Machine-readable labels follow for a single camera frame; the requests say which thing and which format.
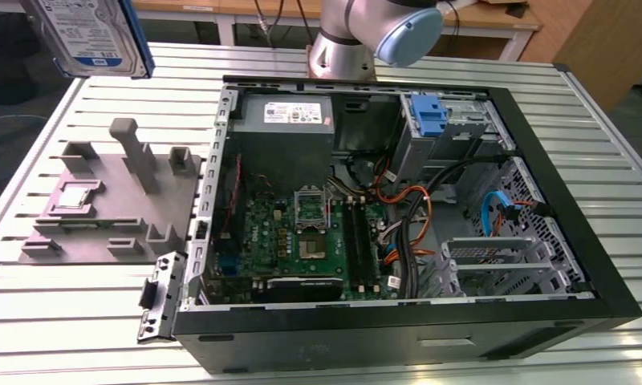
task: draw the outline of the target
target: wooden table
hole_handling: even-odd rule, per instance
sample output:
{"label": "wooden table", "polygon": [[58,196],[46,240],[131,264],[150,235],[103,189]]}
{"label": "wooden table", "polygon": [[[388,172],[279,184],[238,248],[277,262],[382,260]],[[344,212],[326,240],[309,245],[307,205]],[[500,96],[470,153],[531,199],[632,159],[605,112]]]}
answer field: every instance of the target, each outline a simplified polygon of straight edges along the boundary
{"label": "wooden table", "polygon": [[[262,12],[270,22],[278,13],[279,0],[259,0]],[[219,25],[222,45],[235,45],[235,24],[258,24],[254,0],[134,0],[140,18],[159,20],[182,20],[194,22],[215,22]],[[302,0],[305,14],[311,26],[319,26],[322,16],[322,0]],[[543,28],[541,22],[531,12],[524,18],[514,18],[505,13],[504,5],[494,6],[480,2],[460,10],[461,36],[508,39],[500,60],[516,61],[527,47],[536,30]],[[19,0],[0,0],[0,11],[24,12]],[[303,26],[295,0],[286,0],[283,17],[278,23],[282,26]],[[442,33],[454,34],[456,15],[445,17]]]}
{"label": "wooden table", "polygon": [[[135,4],[139,9],[143,9],[140,4],[146,2],[166,1],[169,0],[136,0]],[[218,1],[181,0],[179,2],[215,3]],[[262,12],[271,22],[273,18],[277,17],[281,2],[279,0],[259,0],[259,3],[262,5]],[[307,19],[310,19],[310,24],[319,26],[322,0],[302,0],[302,6],[305,7],[305,15]],[[464,7],[460,10],[460,35],[508,39],[509,41],[500,55],[500,60],[516,61],[521,56],[533,32],[543,28],[543,24],[532,12],[527,12],[524,18],[516,18],[509,16],[505,10],[505,5],[494,6],[485,2]],[[237,23],[258,23],[255,2],[254,0],[221,0],[214,12],[222,15],[218,16],[217,21],[217,23],[219,23],[222,44],[235,45],[233,26]],[[279,25],[305,25],[295,0],[287,0],[283,3],[282,16],[278,23]],[[222,28],[221,23],[226,23],[227,26]],[[454,25],[456,15],[452,12],[445,16],[445,29],[442,33],[449,35],[454,34]]]}

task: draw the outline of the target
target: ram slot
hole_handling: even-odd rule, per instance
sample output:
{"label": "ram slot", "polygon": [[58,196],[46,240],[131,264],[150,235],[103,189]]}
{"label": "ram slot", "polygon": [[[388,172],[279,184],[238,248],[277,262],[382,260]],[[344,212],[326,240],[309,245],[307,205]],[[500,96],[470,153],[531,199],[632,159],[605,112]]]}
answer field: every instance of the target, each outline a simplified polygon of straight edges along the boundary
{"label": "ram slot", "polygon": [[357,289],[362,284],[362,266],[360,264],[360,249],[354,228],[354,210],[353,204],[344,205],[344,238],[345,238],[345,253],[348,258],[348,269],[350,278],[350,287]]}
{"label": "ram slot", "polygon": [[354,208],[354,228],[356,228],[356,242],[360,255],[360,266],[362,269],[362,278],[366,288],[374,287],[378,284],[376,279],[376,258],[372,253],[370,227],[366,220],[365,205],[357,205]]}

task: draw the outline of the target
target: hard drive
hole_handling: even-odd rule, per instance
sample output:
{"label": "hard drive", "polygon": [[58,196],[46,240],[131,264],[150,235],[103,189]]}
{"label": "hard drive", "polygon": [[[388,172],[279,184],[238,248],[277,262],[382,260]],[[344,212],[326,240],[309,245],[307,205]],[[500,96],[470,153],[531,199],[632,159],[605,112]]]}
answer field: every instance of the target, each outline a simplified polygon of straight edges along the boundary
{"label": "hard drive", "polygon": [[131,0],[20,1],[66,76],[153,75],[153,55]]}

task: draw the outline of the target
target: motherboard chip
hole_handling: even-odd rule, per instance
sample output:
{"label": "motherboard chip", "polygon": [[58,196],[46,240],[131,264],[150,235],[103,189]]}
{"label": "motherboard chip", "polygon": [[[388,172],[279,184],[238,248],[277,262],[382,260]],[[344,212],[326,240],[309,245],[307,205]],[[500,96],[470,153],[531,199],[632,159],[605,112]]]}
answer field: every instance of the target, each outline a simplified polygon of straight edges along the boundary
{"label": "motherboard chip", "polygon": [[299,259],[326,259],[326,235],[299,235]]}

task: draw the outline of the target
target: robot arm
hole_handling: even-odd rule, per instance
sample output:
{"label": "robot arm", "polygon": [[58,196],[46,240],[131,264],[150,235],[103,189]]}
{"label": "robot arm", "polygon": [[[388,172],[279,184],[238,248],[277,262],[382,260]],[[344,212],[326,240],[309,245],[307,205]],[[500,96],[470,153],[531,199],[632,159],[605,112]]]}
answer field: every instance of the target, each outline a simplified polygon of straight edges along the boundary
{"label": "robot arm", "polygon": [[356,80],[374,76],[374,55],[393,67],[414,64],[438,41],[444,22],[429,0],[326,0],[321,20],[311,76]]}

